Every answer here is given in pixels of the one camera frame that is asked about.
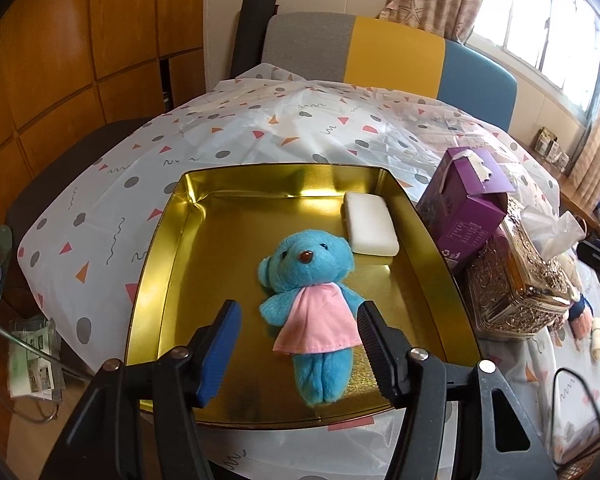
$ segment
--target brown nose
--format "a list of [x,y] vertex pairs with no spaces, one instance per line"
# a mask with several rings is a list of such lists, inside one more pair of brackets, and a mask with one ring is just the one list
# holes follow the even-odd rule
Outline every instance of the brown nose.
[[311,260],[314,259],[314,254],[311,251],[302,251],[298,254],[298,261],[301,264],[310,264]]

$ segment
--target black cylinder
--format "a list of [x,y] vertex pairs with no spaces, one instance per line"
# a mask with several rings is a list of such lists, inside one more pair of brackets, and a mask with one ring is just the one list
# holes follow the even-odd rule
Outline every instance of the black cylinder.
[[260,63],[267,23],[276,13],[276,7],[276,0],[242,0],[229,78]]

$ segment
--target gold tissue box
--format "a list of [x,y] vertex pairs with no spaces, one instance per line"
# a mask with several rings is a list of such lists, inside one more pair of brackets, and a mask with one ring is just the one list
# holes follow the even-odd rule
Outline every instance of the gold tissue box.
[[461,277],[475,335],[528,339],[551,325],[577,299],[560,264],[545,262],[520,221],[523,207],[509,198],[501,230],[492,235]]

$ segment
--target headboard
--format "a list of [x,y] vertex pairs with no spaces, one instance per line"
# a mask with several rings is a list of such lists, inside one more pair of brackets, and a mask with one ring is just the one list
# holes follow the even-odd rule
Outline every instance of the headboard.
[[[269,15],[264,27],[261,59],[242,65],[242,72],[261,60],[310,80],[436,98],[505,131],[509,128],[516,102],[515,78],[459,43],[398,23],[336,12]],[[235,49],[241,48],[237,37]],[[238,73],[232,67],[232,76]]]

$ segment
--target teddy bear's head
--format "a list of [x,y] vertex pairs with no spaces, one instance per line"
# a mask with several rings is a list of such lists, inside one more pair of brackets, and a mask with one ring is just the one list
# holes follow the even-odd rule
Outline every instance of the teddy bear's head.
[[339,282],[353,270],[349,243],[325,231],[307,230],[280,242],[258,266],[260,283],[277,293]]

